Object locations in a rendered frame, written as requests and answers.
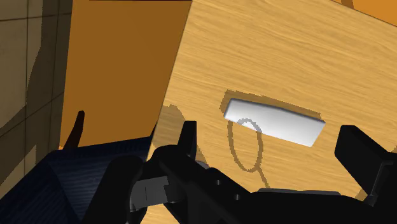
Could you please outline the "white flat rectangular block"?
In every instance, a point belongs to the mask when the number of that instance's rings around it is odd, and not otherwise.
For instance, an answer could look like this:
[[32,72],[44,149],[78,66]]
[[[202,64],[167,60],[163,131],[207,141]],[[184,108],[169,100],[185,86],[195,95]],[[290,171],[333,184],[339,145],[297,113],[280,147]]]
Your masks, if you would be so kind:
[[308,147],[315,143],[326,124],[288,109],[234,98],[229,100],[224,118],[267,136]]

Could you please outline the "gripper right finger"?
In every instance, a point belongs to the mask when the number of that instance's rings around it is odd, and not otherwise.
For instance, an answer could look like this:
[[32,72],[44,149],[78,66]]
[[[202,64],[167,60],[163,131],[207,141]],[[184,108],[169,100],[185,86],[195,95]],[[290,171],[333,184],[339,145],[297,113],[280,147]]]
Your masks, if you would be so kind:
[[335,157],[367,194],[371,206],[397,206],[397,153],[388,152],[355,125],[342,125]]

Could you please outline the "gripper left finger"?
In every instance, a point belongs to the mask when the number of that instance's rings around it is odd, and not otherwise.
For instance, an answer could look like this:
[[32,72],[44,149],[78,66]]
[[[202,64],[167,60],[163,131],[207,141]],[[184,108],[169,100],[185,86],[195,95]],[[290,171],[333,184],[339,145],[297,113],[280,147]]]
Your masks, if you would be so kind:
[[164,206],[179,224],[248,224],[244,201],[250,192],[216,168],[195,161],[197,123],[185,121],[176,145],[161,146],[153,159],[183,194]]

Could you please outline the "dark blue robot stand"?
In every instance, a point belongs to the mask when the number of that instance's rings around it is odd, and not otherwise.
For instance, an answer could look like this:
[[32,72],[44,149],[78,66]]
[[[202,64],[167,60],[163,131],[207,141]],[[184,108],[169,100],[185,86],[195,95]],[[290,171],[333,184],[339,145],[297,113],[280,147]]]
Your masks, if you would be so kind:
[[132,155],[146,160],[150,137],[53,151],[3,198],[0,224],[127,224],[125,204],[82,219],[109,163]]

